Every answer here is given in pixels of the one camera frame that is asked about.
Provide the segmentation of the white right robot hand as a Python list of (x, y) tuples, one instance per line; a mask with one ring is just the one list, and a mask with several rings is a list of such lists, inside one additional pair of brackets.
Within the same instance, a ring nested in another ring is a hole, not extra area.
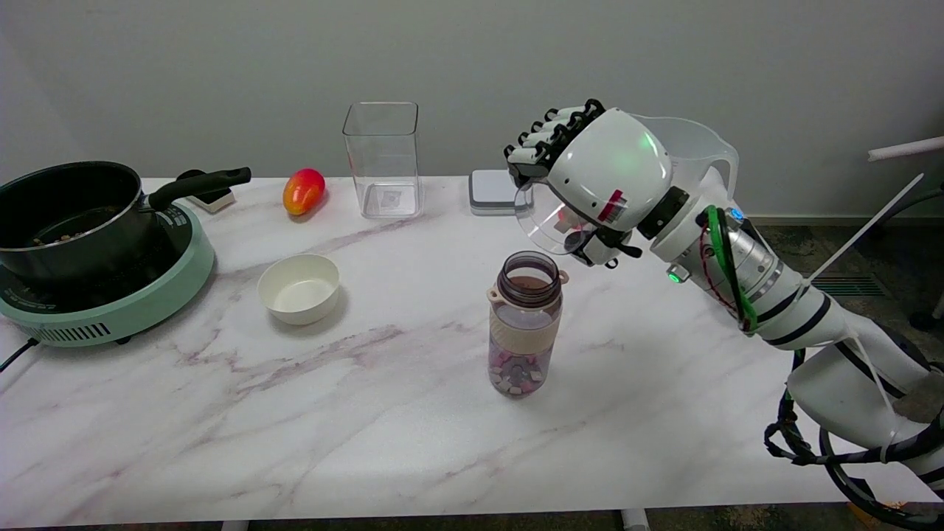
[(599, 100), (548, 110), (503, 153), (522, 231), (543, 251), (588, 266), (641, 257), (631, 235), (654, 239), (689, 199), (673, 185), (667, 148)]

